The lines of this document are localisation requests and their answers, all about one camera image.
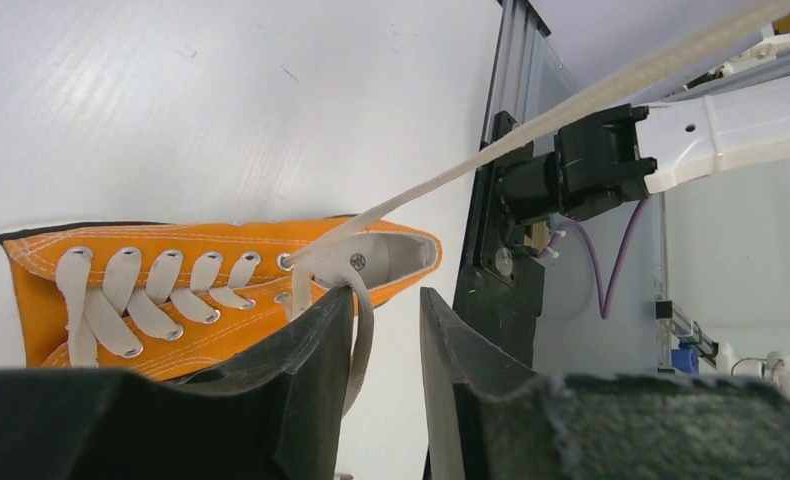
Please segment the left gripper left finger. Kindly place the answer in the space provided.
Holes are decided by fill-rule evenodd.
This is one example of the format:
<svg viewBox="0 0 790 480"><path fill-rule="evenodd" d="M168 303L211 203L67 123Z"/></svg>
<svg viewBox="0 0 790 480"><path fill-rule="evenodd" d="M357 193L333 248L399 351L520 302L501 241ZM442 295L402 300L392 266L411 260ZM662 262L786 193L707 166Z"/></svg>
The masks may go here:
<svg viewBox="0 0 790 480"><path fill-rule="evenodd" d="M183 383L0 370L0 479L330 479L353 318L350 290L333 289Z"/></svg>

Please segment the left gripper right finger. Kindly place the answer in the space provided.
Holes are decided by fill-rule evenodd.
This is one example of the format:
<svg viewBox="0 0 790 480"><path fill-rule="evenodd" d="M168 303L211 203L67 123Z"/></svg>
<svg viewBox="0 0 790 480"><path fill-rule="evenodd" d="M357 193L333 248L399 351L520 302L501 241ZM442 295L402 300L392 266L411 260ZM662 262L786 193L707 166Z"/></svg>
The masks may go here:
<svg viewBox="0 0 790 480"><path fill-rule="evenodd" d="M790 479L790 400L749 377L544 376L420 292L435 479Z"/></svg>

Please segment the orange canvas sneaker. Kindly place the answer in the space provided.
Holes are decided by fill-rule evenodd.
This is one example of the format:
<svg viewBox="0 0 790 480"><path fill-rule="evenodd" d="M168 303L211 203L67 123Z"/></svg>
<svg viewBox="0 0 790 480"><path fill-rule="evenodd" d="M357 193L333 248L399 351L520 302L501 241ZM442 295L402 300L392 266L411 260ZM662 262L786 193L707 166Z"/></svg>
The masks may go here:
<svg viewBox="0 0 790 480"><path fill-rule="evenodd" d="M355 290L349 385L362 386L370 309L436 270L432 234L376 222L328 266L294 256L341 219L246 224L84 222L0 233L0 367L198 373L294 320L327 290Z"/></svg>

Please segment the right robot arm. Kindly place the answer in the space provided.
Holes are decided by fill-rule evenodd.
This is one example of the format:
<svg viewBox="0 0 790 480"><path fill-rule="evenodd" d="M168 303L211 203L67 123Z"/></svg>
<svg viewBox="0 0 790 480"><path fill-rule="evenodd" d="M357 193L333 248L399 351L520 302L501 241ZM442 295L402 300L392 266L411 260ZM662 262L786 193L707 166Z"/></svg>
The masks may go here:
<svg viewBox="0 0 790 480"><path fill-rule="evenodd" d="M492 200L511 225L585 221L684 183L790 159L790 76L739 90L592 113L497 163Z"/></svg>

